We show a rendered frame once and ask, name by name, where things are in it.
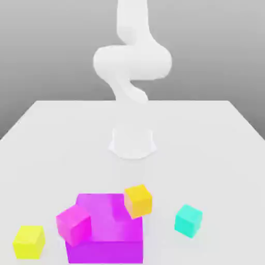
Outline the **small yellow cube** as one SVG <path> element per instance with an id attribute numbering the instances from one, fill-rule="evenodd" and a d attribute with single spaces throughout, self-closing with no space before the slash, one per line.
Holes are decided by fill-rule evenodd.
<path id="1" fill-rule="evenodd" d="M 43 226 L 20 226 L 12 245 L 17 259 L 39 259 L 45 245 Z"/>

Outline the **small turquoise cube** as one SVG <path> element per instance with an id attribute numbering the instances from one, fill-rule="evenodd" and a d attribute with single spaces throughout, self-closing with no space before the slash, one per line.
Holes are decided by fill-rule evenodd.
<path id="1" fill-rule="evenodd" d="M 193 238 L 200 229 L 203 212 L 192 206 L 183 205 L 175 216 L 174 229 L 181 234 Z"/>

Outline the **small pink cube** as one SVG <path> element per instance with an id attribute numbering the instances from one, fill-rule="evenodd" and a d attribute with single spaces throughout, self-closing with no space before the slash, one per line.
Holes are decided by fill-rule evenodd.
<path id="1" fill-rule="evenodd" d="M 92 234 L 92 223 L 89 212 L 75 204 L 56 216 L 59 235 L 70 246 L 77 246 Z"/>

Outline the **small orange cube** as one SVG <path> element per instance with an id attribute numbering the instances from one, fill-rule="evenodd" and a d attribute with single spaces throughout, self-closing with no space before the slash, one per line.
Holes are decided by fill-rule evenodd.
<path id="1" fill-rule="evenodd" d="M 124 204 L 132 219 L 148 215 L 152 212 L 152 195 L 141 184 L 124 190 Z"/>

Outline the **large purple box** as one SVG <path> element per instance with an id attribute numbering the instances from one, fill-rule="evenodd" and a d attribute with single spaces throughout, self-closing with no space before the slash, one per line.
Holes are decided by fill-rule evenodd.
<path id="1" fill-rule="evenodd" d="M 65 244 L 69 263 L 143 263 L 142 218 L 130 217 L 123 194 L 78 194 L 76 204 L 91 215 L 92 235 Z"/>

